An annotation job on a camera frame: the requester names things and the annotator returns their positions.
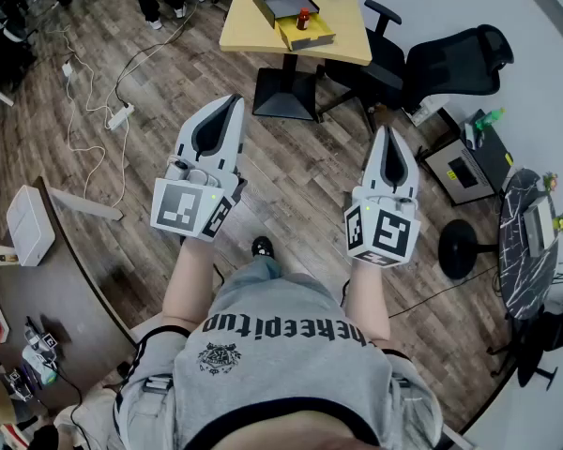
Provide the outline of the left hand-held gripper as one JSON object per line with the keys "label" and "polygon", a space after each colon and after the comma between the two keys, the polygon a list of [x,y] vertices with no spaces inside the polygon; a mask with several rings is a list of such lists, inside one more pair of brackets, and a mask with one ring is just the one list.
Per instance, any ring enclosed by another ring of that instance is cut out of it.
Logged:
{"label": "left hand-held gripper", "polygon": [[[232,94],[205,105],[184,123],[175,144],[177,156],[168,158],[165,175],[155,181],[152,227],[214,240],[247,185],[240,173],[232,172],[243,138],[244,115],[244,98]],[[201,169],[181,157],[201,159],[215,169]]]}

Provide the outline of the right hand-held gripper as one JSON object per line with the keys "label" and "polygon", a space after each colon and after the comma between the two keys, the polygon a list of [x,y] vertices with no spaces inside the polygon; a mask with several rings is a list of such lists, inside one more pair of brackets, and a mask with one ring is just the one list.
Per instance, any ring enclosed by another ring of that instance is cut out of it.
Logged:
{"label": "right hand-held gripper", "polygon": [[349,257],[382,268],[410,261],[420,229],[418,202],[412,198],[417,196],[418,181],[418,164],[402,135],[392,127],[380,127],[362,187],[353,189],[352,204],[344,212]]}

